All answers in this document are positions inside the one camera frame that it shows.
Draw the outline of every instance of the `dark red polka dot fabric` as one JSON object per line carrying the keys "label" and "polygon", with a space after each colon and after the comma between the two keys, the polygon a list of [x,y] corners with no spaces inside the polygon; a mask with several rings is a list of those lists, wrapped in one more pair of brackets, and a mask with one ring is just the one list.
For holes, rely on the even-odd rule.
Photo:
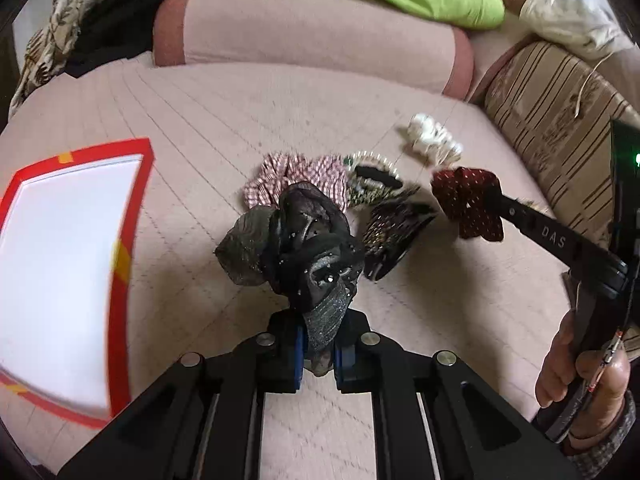
{"label": "dark red polka dot fabric", "polygon": [[491,187],[500,189],[500,181],[487,170],[456,168],[437,171],[431,178],[431,190],[445,215],[460,225],[460,238],[501,242],[502,219],[484,209],[484,192]]}

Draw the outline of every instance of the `brown striped fabric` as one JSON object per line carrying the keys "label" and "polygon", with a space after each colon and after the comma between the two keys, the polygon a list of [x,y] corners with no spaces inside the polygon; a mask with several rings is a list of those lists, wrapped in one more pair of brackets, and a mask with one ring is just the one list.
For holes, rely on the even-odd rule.
{"label": "brown striped fabric", "polygon": [[590,73],[567,51],[533,43],[496,76],[484,105],[558,219],[606,246],[613,215],[610,120],[640,127],[640,116],[602,76]]}

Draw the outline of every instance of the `silver screw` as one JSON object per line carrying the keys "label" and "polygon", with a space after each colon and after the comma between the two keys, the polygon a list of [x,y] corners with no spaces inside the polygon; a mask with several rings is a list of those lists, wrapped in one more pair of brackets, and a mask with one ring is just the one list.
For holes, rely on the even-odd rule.
{"label": "silver screw", "polygon": [[360,336],[360,341],[367,346],[375,346],[380,342],[380,336],[375,332],[365,332]]}
{"label": "silver screw", "polygon": [[187,368],[191,368],[200,362],[200,356],[196,352],[187,352],[180,358],[180,364]]}
{"label": "silver screw", "polygon": [[262,332],[258,334],[255,338],[255,342],[260,346],[271,346],[276,342],[276,336],[270,334],[269,332]]}
{"label": "silver screw", "polygon": [[445,366],[451,366],[452,364],[455,364],[455,362],[458,360],[456,355],[453,352],[450,352],[449,350],[443,350],[442,352],[438,352],[438,354],[436,355],[436,359],[441,365],[445,365]]}

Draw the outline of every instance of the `white scrunchie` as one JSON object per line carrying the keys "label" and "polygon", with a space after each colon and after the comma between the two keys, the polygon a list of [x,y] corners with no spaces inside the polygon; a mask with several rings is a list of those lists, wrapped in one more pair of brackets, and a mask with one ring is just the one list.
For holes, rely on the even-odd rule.
{"label": "white scrunchie", "polygon": [[414,142],[414,152],[427,157],[434,166],[450,166],[460,160],[462,144],[439,122],[427,114],[415,114],[407,128],[409,139]]}

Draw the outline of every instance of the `sleeve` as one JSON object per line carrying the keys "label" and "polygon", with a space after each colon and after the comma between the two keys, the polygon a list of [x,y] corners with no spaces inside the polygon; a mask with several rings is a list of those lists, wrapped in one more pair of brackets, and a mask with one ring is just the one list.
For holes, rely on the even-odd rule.
{"label": "sleeve", "polygon": [[609,436],[584,453],[568,457],[585,480],[595,478],[596,475],[604,469],[622,444],[635,421],[636,403],[634,402],[631,391],[627,390],[624,410],[618,419],[616,427],[609,433]]}

